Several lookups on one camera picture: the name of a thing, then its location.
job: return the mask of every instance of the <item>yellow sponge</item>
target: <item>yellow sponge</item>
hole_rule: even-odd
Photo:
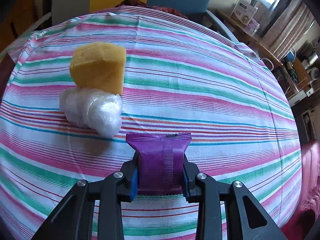
[[[80,88],[96,88],[122,94],[125,48],[112,43],[94,42],[78,47],[70,63],[70,75]]]

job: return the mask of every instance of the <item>silver screw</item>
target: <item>silver screw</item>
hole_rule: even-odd
[[[87,184],[87,182],[86,182],[85,179],[78,180],[78,182],[77,182],[77,185],[78,185],[79,187],[82,187],[82,186],[84,186],[85,184]]]
[[[233,182],[233,185],[234,185],[235,187],[242,187],[242,186],[243,186],[242,182],[239,181],[239,180],[234,181],[234,182]]]
[[[205,179],[207,177],[207,175],[204,173],[198,173],[197,177],[198,177],[198,179]]]
[[[117,172],[115,172],[115,173],[113,174],[113,176],[114,176],[115,178],[119,179],[119,178],[122,178],[123,173],[122,173],[121,171],[117,171]]]

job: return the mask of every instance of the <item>purple snack wrapper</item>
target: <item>purple snack wrapper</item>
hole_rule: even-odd
[[[182,193],[183,155],[191,133],[128,133],[125,140],[139,152],[139,195]]]

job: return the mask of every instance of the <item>pink fabric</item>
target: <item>pink fabric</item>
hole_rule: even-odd
[[[320,214],[320,144],[301,147],[302,183],[297,208],[281,230],[288,240],[302,240]]]

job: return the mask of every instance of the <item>striped tablecloth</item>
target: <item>striped tablecloth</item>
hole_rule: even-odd
[[[113,139],[71,125],[59,110],[60,92],[75,85],[73,51],[94,41],[127,50],[123,124]],[[0,107],[0,216],[17,239],[30,239],[76,181],[101,180],[130,160],[129,132],[191,132],[186,155],[202,172],[244,182],[279,226],[290,218],[301,186],[296,124],[276,79],[243,43],[164,12],[120,7],[36,31],[6,51],[16,66]],[[194,239],[197,209],[182,195],[137,196],[122,204],[125,239]],[[97,202],[94,238],[98,212]]]

